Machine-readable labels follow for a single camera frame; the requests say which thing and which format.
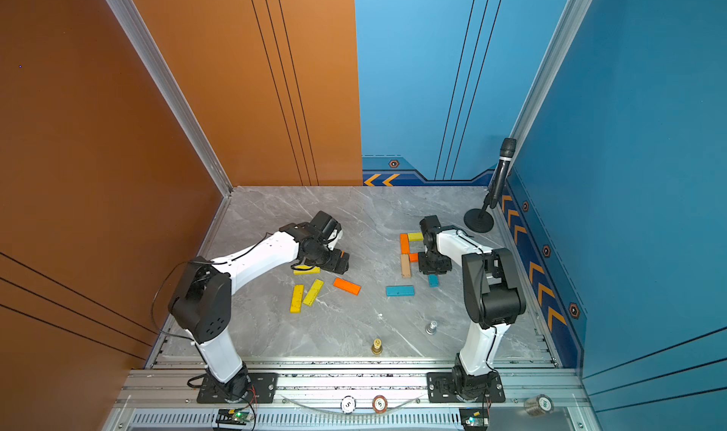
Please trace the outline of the yellow block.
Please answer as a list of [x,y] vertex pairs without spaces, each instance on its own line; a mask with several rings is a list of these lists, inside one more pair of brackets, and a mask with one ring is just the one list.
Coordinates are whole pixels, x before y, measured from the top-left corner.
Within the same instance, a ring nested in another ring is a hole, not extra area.
[[321,290],[323,289],[323,286],[325,283],[321,280],[315,280],[312,286],[310,287],[310,290],[306,294],[303,303],[306,306],[312,306],[314,304],[315,300],[317,299],[318,295],[320,294]]
[[410,242],[422,242],[423,241],[423,235],[421,232],[408,233],[407,237]]
[[297,284],[293,287],[293,296],[290,305],[291,314],[299,314],[302,310],[303,298],[305,295],[305,285]]

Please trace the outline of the white round token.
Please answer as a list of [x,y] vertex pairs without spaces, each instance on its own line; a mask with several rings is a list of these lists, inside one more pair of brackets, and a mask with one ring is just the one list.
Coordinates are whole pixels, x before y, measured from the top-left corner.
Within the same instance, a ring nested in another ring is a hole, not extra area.
[[340,408],[346,415],[352,414],[356,410],[356,406],[356,399],[353,396],[348,395],[341,400]]

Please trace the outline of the black microphone on stand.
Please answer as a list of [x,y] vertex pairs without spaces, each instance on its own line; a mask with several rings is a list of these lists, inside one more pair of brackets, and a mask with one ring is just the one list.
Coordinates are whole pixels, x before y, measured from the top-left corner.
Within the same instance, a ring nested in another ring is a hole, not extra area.
[[470,209],[464,215],[467,228],[477,233],[487,233],[494,227],[494,218],[490,211],[495,209],[502,196],[505,181],[509,174],[511,162],[515,156],[517,139],[506,137],[500,149],[498,164],[488,184],[488,192],[480,209]]

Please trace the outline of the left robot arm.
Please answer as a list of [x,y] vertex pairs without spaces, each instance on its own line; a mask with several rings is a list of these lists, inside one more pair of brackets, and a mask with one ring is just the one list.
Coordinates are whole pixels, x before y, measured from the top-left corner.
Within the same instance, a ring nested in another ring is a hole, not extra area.
[[291,223],[232,254],[185,266],[168,311],[200,353],[206,374],[203,385],[235,404],[252,400],[253,381],[229,334],[232,298],[244,285],[284,264],[318,267],[341,275],[349,254],[336,245],[341,224],[320,211],[310,222]]

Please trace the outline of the beige block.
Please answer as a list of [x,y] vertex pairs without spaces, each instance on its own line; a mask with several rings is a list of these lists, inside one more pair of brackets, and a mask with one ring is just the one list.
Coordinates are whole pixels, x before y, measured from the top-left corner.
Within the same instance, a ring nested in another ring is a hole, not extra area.
[[401,275],[403,279],[412,278],[412,268],[408,254],[401,254]]

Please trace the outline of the yellow block tilted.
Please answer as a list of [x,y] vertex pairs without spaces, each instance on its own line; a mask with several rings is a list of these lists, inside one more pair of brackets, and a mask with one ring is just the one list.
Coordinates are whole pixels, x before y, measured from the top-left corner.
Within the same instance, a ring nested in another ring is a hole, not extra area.
[[321,280],[315,280],[312,286],[310,287],[310,290],[306,294],[303,303],[306,306],[312,306],[314,304],[315,300],[317,299],[318,295],[320,294],[321,290],[323,289],[323,286],[325,283]]

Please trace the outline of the brass weight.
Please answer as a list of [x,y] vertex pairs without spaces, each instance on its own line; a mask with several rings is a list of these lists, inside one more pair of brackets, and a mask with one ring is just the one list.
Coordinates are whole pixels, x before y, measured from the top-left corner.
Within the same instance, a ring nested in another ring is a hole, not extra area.
[[384,347],[382,347],[382,340],[380,338],[375,338],[371,345],[372,353],[374,355],[381,355],[383,349]]

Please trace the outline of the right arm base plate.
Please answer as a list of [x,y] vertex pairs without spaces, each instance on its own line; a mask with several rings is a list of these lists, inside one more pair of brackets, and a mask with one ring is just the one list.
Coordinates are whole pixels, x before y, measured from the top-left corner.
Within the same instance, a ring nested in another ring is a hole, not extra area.
[[427,391],[431,403],[505,402],[505,387],[498,372],[472,376],[460,372],[428,372]]

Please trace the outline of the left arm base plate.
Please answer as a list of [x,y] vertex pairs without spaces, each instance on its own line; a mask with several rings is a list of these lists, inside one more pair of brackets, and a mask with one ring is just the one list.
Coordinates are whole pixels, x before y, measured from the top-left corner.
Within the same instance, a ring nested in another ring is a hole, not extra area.
[[205,373],[198,391],[198,404],[272,404],[278,387],[274,372],[239,373],[222,383]]

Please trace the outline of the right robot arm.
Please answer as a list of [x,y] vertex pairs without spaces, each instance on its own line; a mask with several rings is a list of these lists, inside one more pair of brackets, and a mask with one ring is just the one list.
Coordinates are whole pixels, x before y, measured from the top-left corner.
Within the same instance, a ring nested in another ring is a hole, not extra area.
[[494,357],[510,326],[526,311],[516,262],[506,248],[486,247],[456,226],[442,226],[435,215],[420,220],[424,251],[418,268],[441,276],[461,269],[463,300],[470,326],[452,367],[451,393],[435,390],[432,400],[455,396],[463,402],[503,403],[505,388]]

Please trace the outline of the yellow block horizontal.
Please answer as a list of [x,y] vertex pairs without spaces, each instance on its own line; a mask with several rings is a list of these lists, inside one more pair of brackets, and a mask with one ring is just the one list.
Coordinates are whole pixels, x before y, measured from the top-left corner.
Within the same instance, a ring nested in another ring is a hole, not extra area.
[[306,266],[303,268],[302,266],[297,266],[293,269],[293,273],[297,276],[299,275],[310,275],[310,274],[319,274],[321,272],[321,269],[319,267],[311,267]]

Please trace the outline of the green circuit board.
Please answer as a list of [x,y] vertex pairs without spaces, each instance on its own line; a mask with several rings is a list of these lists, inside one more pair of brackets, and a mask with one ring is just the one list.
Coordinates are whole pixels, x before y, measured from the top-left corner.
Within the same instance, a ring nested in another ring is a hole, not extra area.
[[460,423],[464,431],[487,431],[490,425],[488,412],[482,409],[460,408]]
[[223,430],[253,430],[255,413],[250,409],[219,409],[215,416],[215,427]]

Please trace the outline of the left green circuit board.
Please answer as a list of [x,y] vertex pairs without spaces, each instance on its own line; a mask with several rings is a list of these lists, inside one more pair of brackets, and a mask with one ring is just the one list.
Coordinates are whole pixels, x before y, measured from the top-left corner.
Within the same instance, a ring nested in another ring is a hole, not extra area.
[[219,409],[215,416],[215,427],[223,430],[253,430],[255,413],[250,409]]

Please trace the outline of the right green circuit board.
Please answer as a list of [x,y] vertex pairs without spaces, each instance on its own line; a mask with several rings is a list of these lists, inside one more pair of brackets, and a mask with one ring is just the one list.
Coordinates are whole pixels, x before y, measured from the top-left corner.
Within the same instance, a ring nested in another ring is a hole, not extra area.
[[490,425],[488,412],[482,409],[460,408],[460,423],[464,431],[487,431]]

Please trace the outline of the silver weight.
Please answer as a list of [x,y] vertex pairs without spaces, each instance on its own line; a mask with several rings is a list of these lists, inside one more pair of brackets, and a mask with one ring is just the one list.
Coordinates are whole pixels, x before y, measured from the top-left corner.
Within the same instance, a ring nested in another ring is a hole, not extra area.
[[433,336],[434,334],[436,334],[437,326],[438,323],[435,320],[430,321],[425,327],[426,334],[429,334],[429,336]]

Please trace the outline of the copper round token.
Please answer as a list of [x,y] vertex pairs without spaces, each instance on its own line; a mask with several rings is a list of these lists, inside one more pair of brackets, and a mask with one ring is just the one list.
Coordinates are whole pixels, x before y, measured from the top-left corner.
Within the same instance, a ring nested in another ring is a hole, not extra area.
[[377,395],[372,400],[372,408],[376,414],[384,414],[388,410],[388,400],[384,395]]

